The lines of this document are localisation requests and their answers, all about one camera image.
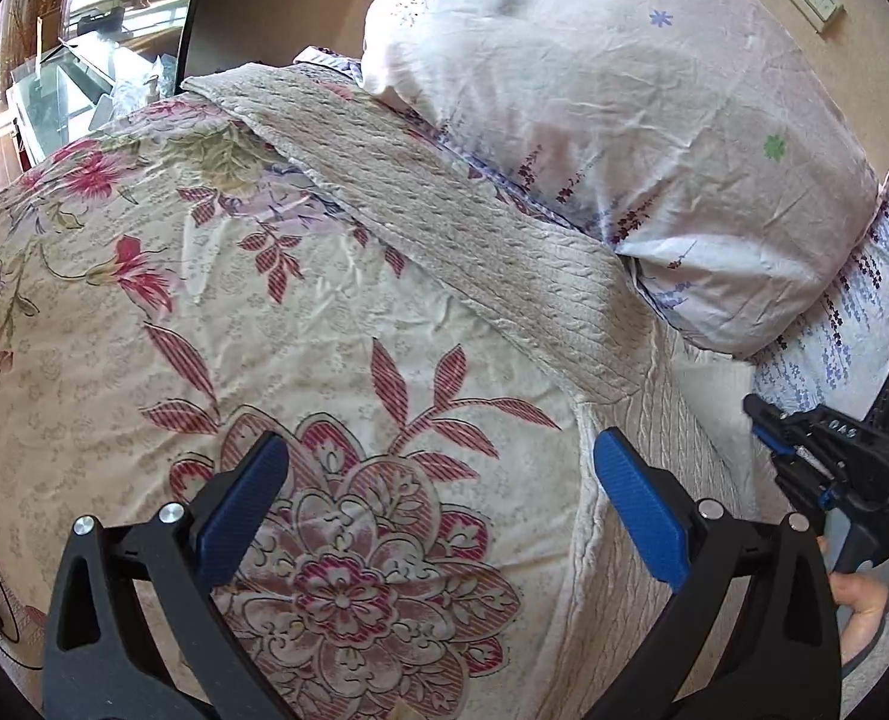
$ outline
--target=bed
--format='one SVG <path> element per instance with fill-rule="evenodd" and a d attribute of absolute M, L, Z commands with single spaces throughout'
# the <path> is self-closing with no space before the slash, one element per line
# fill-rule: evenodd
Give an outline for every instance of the bed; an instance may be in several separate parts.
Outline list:
<path fill-rule="evenodd" d="M 214 600 L 302 716 L 578 717 L 667 599 L 590 471 L 597 433 L 746 517 L 763 477 L 699 421 L 622 260 L 355 63 L 304 60 L 191 79 L 1 194 L 0 661 L 38 704 L 75 517 L 150 517 L 271 429 L 293 471 Z M 744 370 L 803 405 L 825 380 L 783 360 Z"/>

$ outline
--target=finger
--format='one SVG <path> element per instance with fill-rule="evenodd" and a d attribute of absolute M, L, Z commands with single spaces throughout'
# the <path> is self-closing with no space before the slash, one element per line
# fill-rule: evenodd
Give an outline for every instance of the finger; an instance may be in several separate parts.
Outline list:
<path fill-rule="evenodd" d="M 841 663 L 846 664 L 865 649 L 878 633 L 888 605 L 888 589 L 866 574 L 831 573 L 828 580 L 835 603 L 854 610 L 848 625 L 841 632 Z"/>

